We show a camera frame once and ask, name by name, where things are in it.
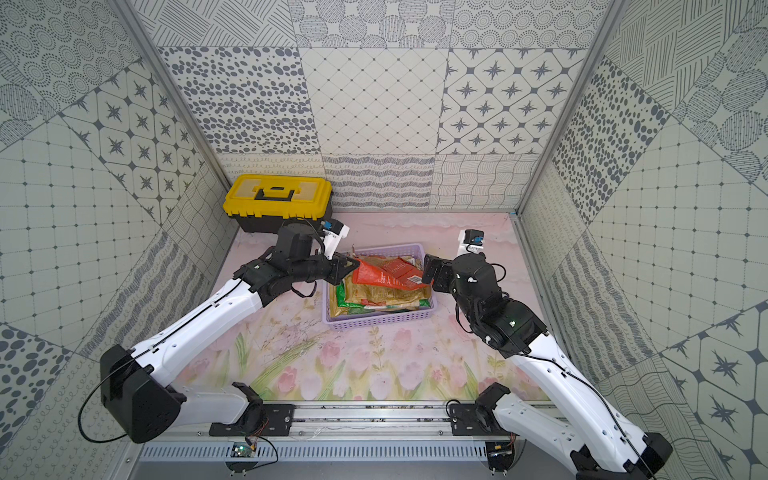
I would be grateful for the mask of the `gold chip bag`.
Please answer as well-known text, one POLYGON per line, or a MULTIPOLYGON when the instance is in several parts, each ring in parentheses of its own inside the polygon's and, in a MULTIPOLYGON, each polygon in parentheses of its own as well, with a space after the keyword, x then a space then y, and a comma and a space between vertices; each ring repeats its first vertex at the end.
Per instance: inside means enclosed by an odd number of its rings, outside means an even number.
POLYGON ((432 306, 422 261, 411 255, 358 255, 359 267, 329 288, 331 318, 415 311, 432 306))

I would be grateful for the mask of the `green Chuba chip bag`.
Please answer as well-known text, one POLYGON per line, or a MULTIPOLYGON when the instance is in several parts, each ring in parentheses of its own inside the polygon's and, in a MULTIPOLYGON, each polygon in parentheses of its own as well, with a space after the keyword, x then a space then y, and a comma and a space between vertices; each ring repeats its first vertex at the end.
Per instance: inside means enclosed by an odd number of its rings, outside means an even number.
POLYGON ((419 310, 432 306, 426 289, 408 292, 355 283, 337 286, 332 298, 339 308, 349 313, 419 310))

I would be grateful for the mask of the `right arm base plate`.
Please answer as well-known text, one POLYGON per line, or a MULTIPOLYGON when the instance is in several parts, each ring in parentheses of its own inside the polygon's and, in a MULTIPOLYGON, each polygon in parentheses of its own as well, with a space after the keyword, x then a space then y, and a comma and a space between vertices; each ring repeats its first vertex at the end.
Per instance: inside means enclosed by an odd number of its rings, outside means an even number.
POLYGON ((499 435, 495 419, 490 411, 476 404, 464 404, 449 400, 445 405, 453 436, 499 435))

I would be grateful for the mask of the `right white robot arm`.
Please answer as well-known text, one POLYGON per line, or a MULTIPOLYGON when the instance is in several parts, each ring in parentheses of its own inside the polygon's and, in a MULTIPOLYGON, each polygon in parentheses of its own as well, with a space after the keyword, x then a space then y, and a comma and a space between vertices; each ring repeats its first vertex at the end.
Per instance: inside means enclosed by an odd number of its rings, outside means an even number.
POLYGON ((494 383, 476 399, 482 422, 522 435, 578 479, 652 479, 673 453, 613 407, 567 358, 543 321, 498 284, 482 253, 428 255, 423 283, 452 295, 471 333, 530 377, 564 415, 559 421, 494 383))

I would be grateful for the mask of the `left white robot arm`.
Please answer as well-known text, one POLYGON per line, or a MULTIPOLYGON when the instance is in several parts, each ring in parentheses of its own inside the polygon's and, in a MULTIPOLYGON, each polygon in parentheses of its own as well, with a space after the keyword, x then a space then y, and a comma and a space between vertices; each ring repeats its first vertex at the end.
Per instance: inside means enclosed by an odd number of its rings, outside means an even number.
POLYGON ((268 306, 298 282, 340 284, 360 263, 337 248, 349 227, 336 220, 314 225, 289 220, 275 245, 240 266, 220 290, 184 317, 126 349, 115 345, 100 359, 101 404, 136 444, 171 427, 208 423, 215 434, 249 437, 267 423, 262 398, 247 384, 218 389, 175 388, 183 370, 248 316, 268 306))

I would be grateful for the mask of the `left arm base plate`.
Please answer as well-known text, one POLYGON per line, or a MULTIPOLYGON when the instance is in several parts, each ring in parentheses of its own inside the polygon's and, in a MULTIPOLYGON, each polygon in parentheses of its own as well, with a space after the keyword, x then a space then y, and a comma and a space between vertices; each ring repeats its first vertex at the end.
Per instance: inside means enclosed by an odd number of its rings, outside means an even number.
POLYGON ((295 414, 294 404, 249 405, 239 419, 231 424, 212 423, 211 437, 288 437, 295 414))

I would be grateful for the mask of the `red chip bag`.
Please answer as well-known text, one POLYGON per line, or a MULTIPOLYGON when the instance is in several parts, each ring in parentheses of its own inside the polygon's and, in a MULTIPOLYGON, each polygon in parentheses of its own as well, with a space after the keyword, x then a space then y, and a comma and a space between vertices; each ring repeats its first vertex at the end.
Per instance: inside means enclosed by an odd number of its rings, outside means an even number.
POLYGON ((423 271, 403 257, 364 256, 352 274, 357 285, 383 287, 401 291, 417 291, 427 287, 423 271))

